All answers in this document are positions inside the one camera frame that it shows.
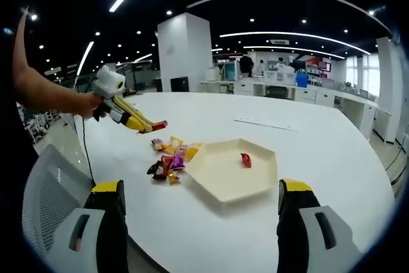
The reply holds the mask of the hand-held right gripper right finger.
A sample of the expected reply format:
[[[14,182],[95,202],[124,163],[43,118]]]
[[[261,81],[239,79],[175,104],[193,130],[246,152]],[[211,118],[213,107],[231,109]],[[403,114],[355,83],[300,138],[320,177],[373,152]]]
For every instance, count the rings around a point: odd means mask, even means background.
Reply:
[[[279,181],[278,272],[348,272],[362,253],[350,226],[304,182]]]

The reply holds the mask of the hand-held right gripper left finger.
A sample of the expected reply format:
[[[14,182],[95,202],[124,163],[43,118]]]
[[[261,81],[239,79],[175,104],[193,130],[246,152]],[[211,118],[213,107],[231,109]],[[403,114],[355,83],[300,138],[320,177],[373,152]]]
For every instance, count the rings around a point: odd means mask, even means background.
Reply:
[[[55,230],[47,266],[53,272],[128,272],[125,216],[124,181],[98,183]]]

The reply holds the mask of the person's left hand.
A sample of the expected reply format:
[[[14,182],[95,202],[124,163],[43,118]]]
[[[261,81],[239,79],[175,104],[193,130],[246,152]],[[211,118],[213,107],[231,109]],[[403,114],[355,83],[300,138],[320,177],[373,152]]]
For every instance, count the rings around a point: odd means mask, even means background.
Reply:
[[[76,93],[73,101],[73,113],[83,118],[93,117],[94,110],[103,102],[102,98],[94,93]]]

